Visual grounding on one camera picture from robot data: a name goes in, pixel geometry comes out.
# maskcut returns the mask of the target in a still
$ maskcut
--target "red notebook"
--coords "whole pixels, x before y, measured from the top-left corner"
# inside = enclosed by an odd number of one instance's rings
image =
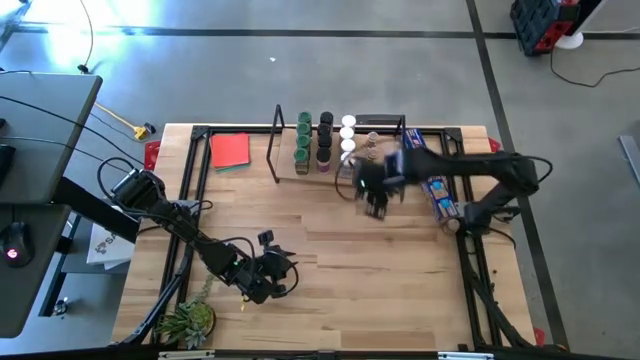
[[[224,170],[249,164],[249,134],[213,135],[211,166]]]

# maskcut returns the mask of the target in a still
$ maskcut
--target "small bottle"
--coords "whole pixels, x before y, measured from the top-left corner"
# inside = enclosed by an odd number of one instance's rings
[[[298,114],[298,124],[309,124],[311,125],[311,114],[303,111],[300,114]]]
[[[298,148],[305,149],[307,152],[310,150],[311,138],[308,135],[298,135],[296,138],[296,144]]]
[[[329,124],[325,124],[325,123],[320,123],[318,125],[318,136],[322,136],[322,135],[329,135],[331,136],[331,133],[333,129],[331,128],[331,125]]]
[[[333,114],[328,111],[325,111],[322,114],[320,114],[320,123],[327,124],[333,127]]]
[[[318,136],[318,147],[331,149],[331,143],[333,143],[333,139],[331,138],[331,136],[329,135]]]
[[[342,161],[342,168],[338,176],[342,178],[351,178],[353,169],[349,164],[349,155],[356,149],[356,142],[351,139],[342,140],[340,143],[340,161]]]
[[[355,132],[350,127],[343,127],[342,129],[340,129],[340,140],[341,141],[344,141],[344,140],[347,140],[347,139],[353,139],[354,135],[355,135]]]
[[[320,174],[326,174],[331,170],[331,150],[329,148],[318,148],[316,160]]]
[[[298,133],[298,135],[311,135],[311,125],[307,124],[307,123],[298,123],[298,126],[296,126],[296,131]]]
[[[309,152],[304,148],[297,148],[293,153],[295,161],[296,174],[307,175],[309,174]]]
[[[342,117],[342,126],[343,127],[354,127],[356,126],[356,118],[353,115],[345,115]]]
[[[378,133],[377,133],[377,132],[375,132],[375,131],[372,131],[372,132],[370,132],[369,134],[367,134],[367,144],[366,144],[366,146],[367,146],[368,148],[374,148],[374,147],[376,147],[376,142],[378,141],[378,138],[379,138],[379,137],[380,137],[380,136],[379,136],[379,135],[378,135]]]

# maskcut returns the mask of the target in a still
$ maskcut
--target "white cap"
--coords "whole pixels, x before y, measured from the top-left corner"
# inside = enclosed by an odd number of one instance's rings
[[[356,142],[351,139],[342,140],[340,149],[342,149],[342,152],[352,152],[356,149]]]
[[[351,139],[354,135],[354,131],[352,128],[350,127],[343,127],[342,129],[340,129],[340,138],[342,140],[346,140],[346,139]]]
[[[356,126],[356,118],[353,115],[345,115],[342,117],[342,126],[354,127]]]

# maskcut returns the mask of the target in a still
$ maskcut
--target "lid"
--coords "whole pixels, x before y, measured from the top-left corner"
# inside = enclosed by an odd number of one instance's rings
[[[309,135],[309,132],[311,131],[311,125],[306,123],[299,123],[298,126],[296,126],[296,130],[298,131],[298,135]]]
[[[298,123],[310,124],[311,123],[311,114],[309,114],[306,111],[303,111],[300,114],[298,114]]]
[[[320,162],[327,162],[331,159],[331,150],[329,148],[319,148],[316,152],[316,159]]]
[[[342,126],[356,126],[356,118],[353,115],[345,115],[342,117]]]
[[[356,142],[351,139],[342,140],[342,143],[340,143],[340,148],[344,152],[352,152],[356,149]]]
[[[298,135],[298,138],[296,139],[296,143],[298,144],[299,147],[307,147],[309,146],[309,144],[311,143],[311,138],[309,138],[308,135]]]
[[[351,139],[354,134],[355,134],[355,131],[353,131],[353,129],[350,127],[344,127],[340,129],[340,138],[342,138],[343,140]]]
[[[296,161],[305,161],[309,159],[309,152],[307,149],[297,148],[293,153],[293,158],[296,159]]]
[[[322,114],[320,114],[320,122],[322,124],[333,124],[333,114],[325,111]]]
[[[331,139],[331,136],[329,135],[320,135],[318,136],[318,146],[330,148],[331,144],[333,143],[332,140],[333,139]]]
[[[329,124],[320,124],[318,125],[318,136],[329,135],[331,133],[331,125]]]

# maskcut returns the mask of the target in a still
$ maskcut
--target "computer mouse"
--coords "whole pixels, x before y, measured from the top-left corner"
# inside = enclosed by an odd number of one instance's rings
[[[0,232],[0,252],[9,267],[27,265],[33,259],[34,250],[27,224],[14,222]]]

